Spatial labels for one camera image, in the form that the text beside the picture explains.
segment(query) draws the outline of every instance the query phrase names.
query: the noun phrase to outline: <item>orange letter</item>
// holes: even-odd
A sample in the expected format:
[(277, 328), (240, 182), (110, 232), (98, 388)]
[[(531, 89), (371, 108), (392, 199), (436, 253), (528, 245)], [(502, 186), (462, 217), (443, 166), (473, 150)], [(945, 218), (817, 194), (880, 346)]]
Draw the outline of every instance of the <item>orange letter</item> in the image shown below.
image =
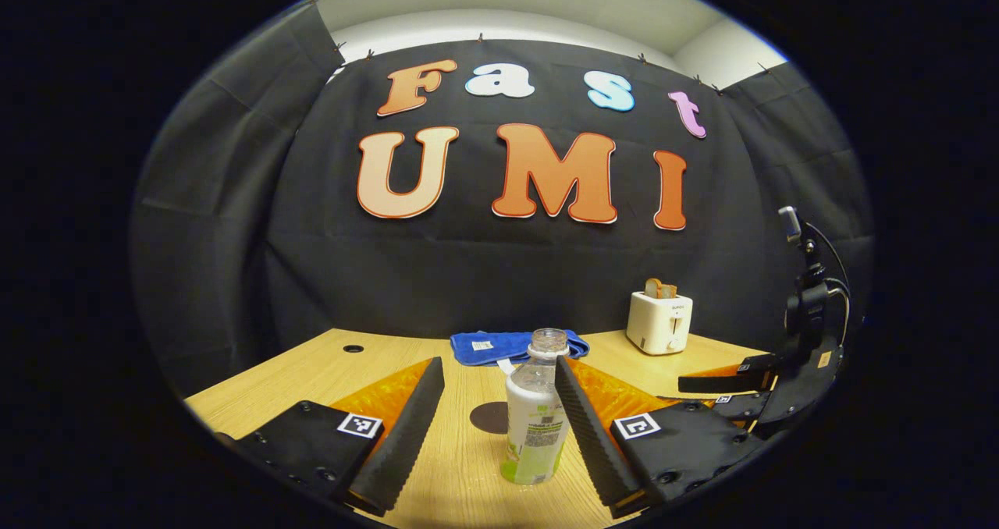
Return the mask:
[(659, 212), (653, 222), (666, 230), (684, 230), (686, 217), (681, 209), (686, 161), (667, 150), (653, 152), (652, 158), (659, 164), (659, 176), (663, 178), (659, 191)]
[(384, 219), (405, 219), (428, 210), (438, 200), (443, 188), (443, 166), (447, 144), (457, 138), (453, 127), (428, 127), (417, 132), (424, 144), (420, 181), (410, 193), (398, 194), (389, 189), (392, 155), (406, 137), (402, 133), (376, 133), (361, 139), (361, 171), (357, 174), (357, 201), (364, 211)]
[(537, 204), (528, 197), (528, 181), (554, 217), (575, 184), (575, 201), (568, 215), (588, 223), (613, 223), (617, 209), (610, 204), (610, 155), (614, 142), (596, 133), (581, 133), (560, 160), (545, 132), (534, 125), (500, 125), (496, 135), (507, 142), (507, 181), (503, 196), (492, 203), (500, 217), (529, 217)]
[(392, 88), (389, 89), (389, 101), (384, 106), (378, 108), (381, 117), (416, 109), (427, 103), (427, 98), (418, 95), (420, 89), (427, 92), (436, 91), (440, 85), (440, 72), (450, 73), (457, 68), (457, 63), (446, 59), (436, 63), (428, 63), (425, 66), (415, 66), (397, 70), (389, 74), (392, 79)]

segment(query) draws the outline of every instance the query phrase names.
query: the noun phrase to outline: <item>letter m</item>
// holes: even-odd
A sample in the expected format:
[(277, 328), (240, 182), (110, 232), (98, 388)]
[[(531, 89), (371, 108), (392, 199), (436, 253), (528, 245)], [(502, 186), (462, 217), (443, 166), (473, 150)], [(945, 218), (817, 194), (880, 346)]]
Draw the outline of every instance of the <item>letter m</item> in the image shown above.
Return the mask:
[(538, 205), (528, 196), (528, 184), (534, 182), (549, 217), (559, 214), (575, 186), (569, 216), (588, 223), (617, 220), (617, 209), (610, 204), (610, 155), (615, 145), (609, 137), (581, 133), (559, 159), (545, 132), (535, 125), (500, 125), (496, 135), (507, 142), (507, 177), (503, 195), (492, 203), (493, 213), (533, 216)]

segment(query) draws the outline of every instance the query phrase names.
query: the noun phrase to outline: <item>black curtain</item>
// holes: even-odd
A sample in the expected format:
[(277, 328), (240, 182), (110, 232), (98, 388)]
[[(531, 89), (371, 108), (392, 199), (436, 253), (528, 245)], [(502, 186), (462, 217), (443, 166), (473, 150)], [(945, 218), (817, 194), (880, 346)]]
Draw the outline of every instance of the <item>black curtain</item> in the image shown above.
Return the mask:
[(136, 188), (140, 319), (185, 396), (274, 355), (264, 226), (297, 128), (343, 56), (318, 10), (271, 21), (178, 103)]
[[(378, 117), (395, 70), (452, 59), (420, 108)], [(648, 277), (695, 301), (691, 332), (773, 350), (802, 256), (777, 216), (794, 204), (843, 257), (862, 308), (872, 223), (854, 153), (795, 68), (721, 91), (621, 55), (557, 43), (440, 43), (343, 62), (313, 7), (245, 42), (192, 88), (154, 145), (133, 215), (140, 316), (165, 373), (189, 395), (329, 328), (442, 338), (461, 331), (622, 329)], [(527, 98), (464, 89), (488, 63), (527, 68)], [(601, 109), (586, 71), (627, 78), (635, 108)], [(668, 98), (682, 91), (707, 130), (693, 137)], [(614, 140), (613, 224), (496, 216), (506, 123), (545, 131), (564, 156), (582, 132)], [(381, 219), (357, 202), (367, 135), (397, 131), (389, 185), (420, 175), (415, 132), (459, 128), (434, 207)], [(656, 228), (656, 150), (681, 156), (681, 231)], [(835, 262), (825, 258), (839, 276)], [(853, 316), (859, 320), (861, 313)]]

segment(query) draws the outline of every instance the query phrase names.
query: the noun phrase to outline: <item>blue letter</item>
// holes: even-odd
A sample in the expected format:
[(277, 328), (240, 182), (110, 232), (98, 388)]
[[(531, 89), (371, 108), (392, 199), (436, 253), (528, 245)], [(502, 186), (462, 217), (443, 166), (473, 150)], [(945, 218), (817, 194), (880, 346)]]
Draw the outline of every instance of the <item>blue letter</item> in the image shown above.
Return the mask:
[(635, 98), (628, 93), (631, 90), (631, 82), (623, 76), (592, 70), (582, 75), (582, 81), (592, 88), (592, 91), (586, 95), (596, 107), (628, 111), (635, 106)]

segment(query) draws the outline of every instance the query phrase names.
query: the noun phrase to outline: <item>bottle label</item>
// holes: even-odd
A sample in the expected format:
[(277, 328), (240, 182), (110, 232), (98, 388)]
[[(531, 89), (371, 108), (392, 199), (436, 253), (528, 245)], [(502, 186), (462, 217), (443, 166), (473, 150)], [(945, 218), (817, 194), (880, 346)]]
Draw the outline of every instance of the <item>bottle label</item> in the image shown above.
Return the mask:
[(525, 393), (517, 387), (510, 394), (507, 460), (500, 473), (514, 483), (536, 484), (559, 467), (568, 423), (559, 397)]

